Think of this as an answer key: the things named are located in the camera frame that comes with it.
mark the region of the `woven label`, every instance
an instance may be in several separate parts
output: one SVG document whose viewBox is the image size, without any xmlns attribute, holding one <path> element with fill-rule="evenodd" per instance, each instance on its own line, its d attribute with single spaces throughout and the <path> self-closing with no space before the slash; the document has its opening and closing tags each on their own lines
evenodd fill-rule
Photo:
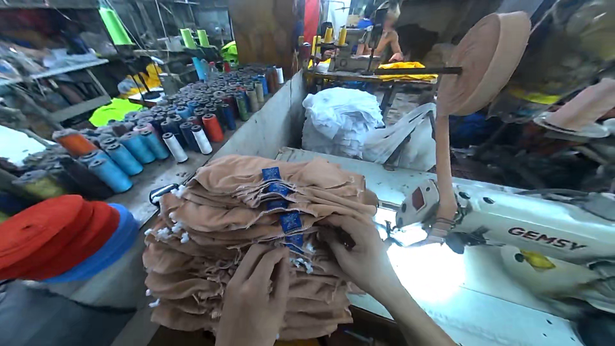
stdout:
<svg viewBox="0 0 615 346">
<path fill-rule="evenodd" d="M 284 234 L 301 228 L 301 218 L 298 211 L 291 211 L 280 215 L 280 224 Z"/>
<path fill-rule="evenodd" d="M 303 235 L 290 235 L 285 237 L 287 244 L 286 247 L 289 247 L 291 250 L 295 252 L 299 252 L 303 254 Z"/>
<path fill-rule="evenodd" d="M 273 179 L 281 179 L 279 167 L 263 168 L 261 171 L 263 171 L 264 181 L 273 180 Z"/>
<path fill-rule="evenodd" d="M 290 189 L 280 183 L 273 183 L 267 187 L 267 192 L 276 192 L 280 196 L 288 196 Z"/>
<path fill-rule="evenodd" d="M 288 208 L 288 201 L 286 199 L 276 199 L 275 201 L 269 201 L 265 204 L 267 206 L 267 210 L 275 209 L 275 208 Z"/>
</svg>

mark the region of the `red fabric roll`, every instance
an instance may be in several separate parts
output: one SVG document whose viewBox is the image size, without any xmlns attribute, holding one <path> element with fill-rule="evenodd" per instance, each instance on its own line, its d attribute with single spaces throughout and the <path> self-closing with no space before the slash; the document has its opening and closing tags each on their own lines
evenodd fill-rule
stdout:
<svg viewBox="0 0 615 346">
<path fill-rule="evenodd" d="M 62 251 L 65 251 L 66 245 L 70 243 L 79 232 L 83 231 L 84 227 L 90 222 L 93 210 L 92 204 L 84 201 L 81 210 L 73 219 L 73 222 L 62 228 L 48 242 L 43 244 L 43 246 L 28 257 L 0 270 L 0 279 L 21 278 L 24 273 L 52 265 L 54 257 Z M 55 217 L 62 219 L 63 214 L 59 213 Z"/>
<path fill-rule="evenodd" d="M 105 202 L 92 204 L 94 212 L 90 222 L 65 249 L 46 266 L 35 268 L 21 278 L 44 280 L 58 276 L 93 255 L 109 240 L 119 225 L 119 212 Z"/>
<path fill-rule="evenodd" d="M 63 195 L 35 204 L 0 223 L 0 269 L 27 258 L 67 226 L 79 224 L 85 204 L 79 195 Z"/>
</svg>

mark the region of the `white thread spool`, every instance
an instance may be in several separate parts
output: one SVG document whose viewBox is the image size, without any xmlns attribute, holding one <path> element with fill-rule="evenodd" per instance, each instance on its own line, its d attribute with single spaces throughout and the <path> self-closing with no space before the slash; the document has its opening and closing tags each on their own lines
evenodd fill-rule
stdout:
<svg viewBox="0 0 615 346">
<path fill-rule="evenodd" d="M 284 70 L 281 67 L 276 68 L 277 72 L 277 83 L 284 84 Z"/>
<path fill-rule="evenodd" d="M 162 135 L 162 140 L 169 148 L 169 151 L 171 151 L 171 154 L 173 155 L 177 163 L 185 162 L 188 159 L 188 155 L 186 155 L 186 152 L 181 147 L 180 143 L 177 142 L 177 138 L 175 138 L 172 133 L 167 132 L 166 134 Z"/>
<path fill-rule="evenodd" d="M 256 89 L 256 99 L 259 103 L 265 102 L 265 96 L 263 94 L 263 83 L 256 82 L 254 83 L 254 88 Z"/>
<path fill-rule="evenodd" d="M 207 139 L 205 132 L 203 132 L 203 128 L 198 125 L 194 125 L 193 127 L 190 127 L 190 131 L 192 131 L 194 139 L 196 139 L 196 143 L 199 145 L 200 152 L 205 155 L 210 154 L 213 151 L 212 145 L 209 144 L 209 140 Z"/>
</svg>

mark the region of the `worker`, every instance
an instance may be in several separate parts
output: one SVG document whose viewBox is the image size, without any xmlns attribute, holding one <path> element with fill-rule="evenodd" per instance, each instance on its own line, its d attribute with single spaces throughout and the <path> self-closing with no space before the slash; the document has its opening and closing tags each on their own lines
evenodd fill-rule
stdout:
<svg viewBox="0 0 615 346">
<path fill-rule="evenodd" d="M 456 346 L 402 286 L 373 225 L 339 215 L 324 222 L 350 234 L 355 242 L 351 250 L 332 232 L 319 236 L 329 244 L 349 279 L 389 311 L 408 345 Z M 286 311 L 289 255 L 287 247 L 256 245 L 248 250 L 226 288 L 216 346 L 274 344 Z"/>
<path fill-rule="evenodd" d="M 395 22 L 399 18 L 399 7 L 391 7 L 387 11 L 386 19 L 383 23 L 383 34 L 380 37 L 378 46 L 374 50 L 374 56 L 387 57 L 391 55 L 389 62 L 402 62 L 402 48 L 399 46 L 399 35 L 393 28 Z M 357 46 L 357 55 L 370 55 L 371 48 L 367 43 L 361 43 Z"/>
</svg>

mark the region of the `sewing machine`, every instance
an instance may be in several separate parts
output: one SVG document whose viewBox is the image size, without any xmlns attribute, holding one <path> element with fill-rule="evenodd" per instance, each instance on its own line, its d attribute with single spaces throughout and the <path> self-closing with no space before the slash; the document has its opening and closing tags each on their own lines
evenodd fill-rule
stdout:
<svg viewBox="0 0 615 346">
<path fill-rule="evenodd" d="M 458 210 L 450 230 L 431 227 L 439 195 L 430 179 L 406 197 L 391 234 L 421 223 L 428 236 L 411 247 L 446 243 L 462 254 L 466 246 L 502 246 L 505 266 L 529 286 L 545 286 L 549 271 L 565 267 L 564 275 L 576 275 L 577 282 L 563 292 L 545 293 L 575 297 L 615 313 L 614 195 L 561 189 L 514 193 L 461 184 L 453 187 Z"/>
</svg>

